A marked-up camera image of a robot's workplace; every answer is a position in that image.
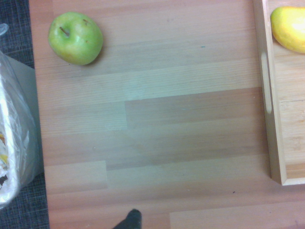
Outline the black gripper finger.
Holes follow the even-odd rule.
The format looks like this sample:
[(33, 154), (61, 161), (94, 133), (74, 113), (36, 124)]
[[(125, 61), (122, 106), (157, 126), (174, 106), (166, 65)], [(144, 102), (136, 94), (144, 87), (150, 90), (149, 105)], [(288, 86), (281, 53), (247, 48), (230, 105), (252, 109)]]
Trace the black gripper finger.
[(113, 229), (141, 229), (142, 214), (137, 209), (132, 209), (126, 218), (118, 223)]

